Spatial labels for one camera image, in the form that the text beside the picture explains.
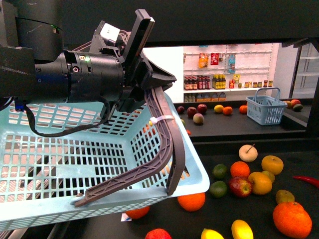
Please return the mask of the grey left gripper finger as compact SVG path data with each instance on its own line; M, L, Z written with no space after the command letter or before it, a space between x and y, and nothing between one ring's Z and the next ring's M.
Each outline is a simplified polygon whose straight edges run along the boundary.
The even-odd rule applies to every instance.
M154 89L146 91L145 101L151 116L158 117L160 116L160 111L157 106L157 100L154 98ZM160 148L152 160L87 189L85 196L75 201L74 206L82 207L159 173L170 160L172 147L170 146L169 135L165 131L165 126L156 124L156 128L159 133Z
M157 87L154 89L154 98L157 100L160 116L173 115L165 98L162 87ZM167 131L167 134L169 135L169 142L170 146L172 147L172 164L166 183L168 196L171 196L175 192L185 168L184 143L182 134L176 122L177 119L179 119L179 117L175 117L175 119L171 120L161 120L157 123L158 126L165 126L165 131Z

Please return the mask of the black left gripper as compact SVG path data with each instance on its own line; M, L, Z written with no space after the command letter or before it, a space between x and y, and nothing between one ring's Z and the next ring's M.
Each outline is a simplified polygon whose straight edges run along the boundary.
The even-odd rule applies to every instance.
M119 61L122 74L116 83L109 83L108 92L119 92L111 106L127 113L146 103L152 89L165 91L176 81L173 74L157 66L143 53L155 21L145 9L137 9L135 13L137 17L131 32L101 21L90 46L90 52L111 55Z

